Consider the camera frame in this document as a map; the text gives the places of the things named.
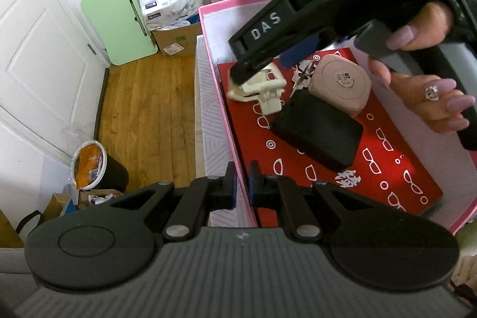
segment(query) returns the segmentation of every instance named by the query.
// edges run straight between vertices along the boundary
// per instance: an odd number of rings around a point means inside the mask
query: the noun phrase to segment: green folding table
[[[83,0],[81,9],[95,26],[113,64],[157,52],[137,0]]]

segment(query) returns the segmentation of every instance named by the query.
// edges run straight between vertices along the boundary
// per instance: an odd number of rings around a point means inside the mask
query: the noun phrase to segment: black baseboard
[[[96,123],[95,123],[95,133],[94,133],[94,140],[98,140],[99,138],[99,125],[101,124],[101,113],[103,111],[103,103],[104,103],[104,95],[106,94],[106,85],[108,83],[109,77],[109,68],[104,70],[104,78],[103,78],[103,86],[101,88],[101,94],[99,95],[99,102],[98,102],[98,111],[96,112]]]

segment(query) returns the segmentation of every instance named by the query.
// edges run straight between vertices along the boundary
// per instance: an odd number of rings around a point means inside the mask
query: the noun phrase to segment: cardboard box
[[[23,248],[23,241],[0,210],[0,248]]]
[[[196,54],[197,36],[202,34],[200,22],[173,30],[153,30],[157,46],[165,57],[188,57]]]
[[[60,217],[60,214],[68,201],[70,201],[69,194],[53,194],[48,205],[46,205],[45,211],[43,212],[43,220],[48,221],[52,220],[53,218]]]
[[[114,189],[97,189],[97,190],[87,190],[79,191],[79,196],[78,196],[78,209],[84,209],[87,208],[88,206],[91,206],[89,201],[88,201],[88,196],[98,196],[98,197],[105,197],[108,194],[114,194],[116,197],[122,196],[123,193],[121,193],[118,190]]]

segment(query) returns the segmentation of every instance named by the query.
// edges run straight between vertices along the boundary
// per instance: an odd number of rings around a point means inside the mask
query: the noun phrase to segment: fingernail
[[[389,89],[389,85],[386,84],[385,80],[381,77],[379,73],[373,72],[373,76],[375,78],[374,80],[375,85],[377,85],[378,87]]]
[[[445,102],[445,110],[449,113],[462,112],[475,103],[476,99],[471,95],[454,96]]]
[[[449,119],[447,122],[447,128],[449,131],[461,131],[465,130],[469,126],[469,121],[464,118]]]
[[[387,40],[386,46],[391,50],[401,49],[413,41],[417,36],[417,30],[410,25],[397,29]]]
[[[455,80],[451,78],[443,78],[442,80],[435,80],[431,81],[426,85],[426,88],[429,87],[437,87],[437,95],[444,96],[447,95],[449,92],[453,91],[457,87],[457,83]]]

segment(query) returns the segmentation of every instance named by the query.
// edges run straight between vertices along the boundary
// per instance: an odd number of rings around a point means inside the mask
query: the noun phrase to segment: pink round case
[[[354,117],[366,106],[371,80],[359,65],[340,55],[328,54],[316,65],[308,90]]]

